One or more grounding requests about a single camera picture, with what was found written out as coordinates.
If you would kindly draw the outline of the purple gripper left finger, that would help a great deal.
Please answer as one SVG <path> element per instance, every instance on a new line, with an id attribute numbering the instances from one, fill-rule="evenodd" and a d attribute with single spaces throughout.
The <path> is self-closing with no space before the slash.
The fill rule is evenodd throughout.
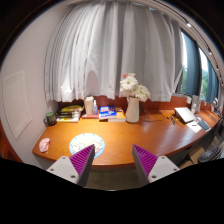
<path id="1" fill-rule="evenodd" d="M 47 171 L 81 187 L 85 187 L 94 156 L 95 146 L 90 145 L 70 157 L 60 157 Z"/>

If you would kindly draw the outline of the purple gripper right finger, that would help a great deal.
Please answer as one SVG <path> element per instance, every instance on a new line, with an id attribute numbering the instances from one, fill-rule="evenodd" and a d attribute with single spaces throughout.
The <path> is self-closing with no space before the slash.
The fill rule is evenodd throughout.
<path id="1" fill-rule="evenodd" d="M 179 171 L 179 168 L 166 156 L 157 157 L 138 145 L 133 145 L 132 156 L 141 186 Z"/>

